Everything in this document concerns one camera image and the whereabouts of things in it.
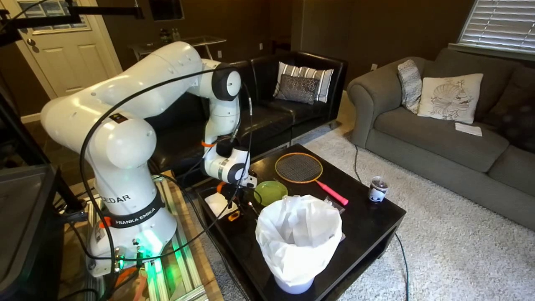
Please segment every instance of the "white pillow with drawing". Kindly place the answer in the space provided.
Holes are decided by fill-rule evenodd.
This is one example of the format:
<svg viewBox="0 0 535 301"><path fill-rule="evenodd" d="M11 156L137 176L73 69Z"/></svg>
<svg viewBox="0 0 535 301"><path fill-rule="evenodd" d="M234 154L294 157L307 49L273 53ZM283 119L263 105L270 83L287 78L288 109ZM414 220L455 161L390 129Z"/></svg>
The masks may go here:
<svg viewBox="0 0 535 301"><path fill-rule="evenodd" d="M479 100L483 74L458 77L426 77L418 116L471 124Z"/></svg>

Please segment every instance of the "pink racket handle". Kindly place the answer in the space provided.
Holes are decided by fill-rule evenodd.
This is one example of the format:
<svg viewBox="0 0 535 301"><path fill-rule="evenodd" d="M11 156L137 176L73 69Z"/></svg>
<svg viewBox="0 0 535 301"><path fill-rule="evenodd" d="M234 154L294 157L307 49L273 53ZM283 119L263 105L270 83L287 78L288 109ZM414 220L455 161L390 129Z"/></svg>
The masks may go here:
<svg viewBox="0 0 535 301"><path fill-rule="evenodd" d="M332 190L329 186L323 184L322 182L316 180L316 183L318 183L319 187L321 187L323 190L325 190L328 194L332 195L335 199L337 199L342 205L347 205L349 201L344 198L343 196L339 195L336 191Z"/></svg>

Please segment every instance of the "green plate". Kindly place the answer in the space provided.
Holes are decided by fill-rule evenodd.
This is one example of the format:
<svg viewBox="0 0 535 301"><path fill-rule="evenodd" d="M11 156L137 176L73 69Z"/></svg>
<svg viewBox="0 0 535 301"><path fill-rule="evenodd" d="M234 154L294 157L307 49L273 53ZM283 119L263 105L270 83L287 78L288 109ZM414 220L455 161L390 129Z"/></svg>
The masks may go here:
<svg viewBox="0 0 535 301"><path fill-rule="evenodd" d="M282 199L285 195L288 195L286 186L277 181L262 182L256 186L255 191L258 192L255 193L255 200L262 206L267 206Z"/></svg>

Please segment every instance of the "black tabletop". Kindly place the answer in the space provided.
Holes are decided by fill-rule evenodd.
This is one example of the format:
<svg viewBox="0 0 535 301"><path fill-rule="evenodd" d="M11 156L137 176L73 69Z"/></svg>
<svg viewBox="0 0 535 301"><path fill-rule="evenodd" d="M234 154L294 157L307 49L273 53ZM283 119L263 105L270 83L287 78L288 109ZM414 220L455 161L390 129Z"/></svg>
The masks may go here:
<svg viewBox="0 0 535 301"><path fill-rule="evenodd" d="M325 270L316 276L308 291L300 295L290 295L277 286L256 242L256 221L252 214L246 214L233 222L220 219L216 225L226 246L235 255L262 299L321 300L325 299L348 273L358 273L354 278L358 277L380 255L378 252L384 252L391 239L391 237L385 237L393 234L406 212L388 199L378 204L371 202L367 198L368 187L301 145L280 150L254 162L251 169L257 173L258 183L277 180L288 188L289 195L310 194L316 198L325 199L327 193L315 182L294 184L277 175L274 169L275 161L281 155L292 152L307 153L318 158L324 168L318 180L349 200L349 204L344 206L345 211L341 214L342 232L346 238L338 245L333 258ZM203 187L214 186L215 183L209 182ZM211 193L207 192L202 196L207 197ZM246 198L252 200L252 194L247 195ZM374 251L381 243L384 246L379 251ZM357 265L365 259L367 263L360 267L359 271L354 271L359 268Z"/></svg>

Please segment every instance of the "black strap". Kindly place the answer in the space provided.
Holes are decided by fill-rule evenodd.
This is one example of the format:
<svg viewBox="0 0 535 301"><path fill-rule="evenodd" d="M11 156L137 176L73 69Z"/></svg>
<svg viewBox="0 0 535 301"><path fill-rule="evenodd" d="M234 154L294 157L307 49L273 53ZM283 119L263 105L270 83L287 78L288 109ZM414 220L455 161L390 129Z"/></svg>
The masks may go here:
<svg viewBox="0 0 535 301"><path fill-rule="evenodd" d="M132 227L134 225L140 224L149 218L151 218L153 215L160 210L160 208L164 208L165 204L162 202L162 198L160 196L160 191L156 191L156 196L154 197L154 200L147 205L147 207L139 210L138 212L128 214L128 215L114 215L111 213L107 213L106 216L109 216L111 218L111 226L114 228L128 228Z"/></svg>

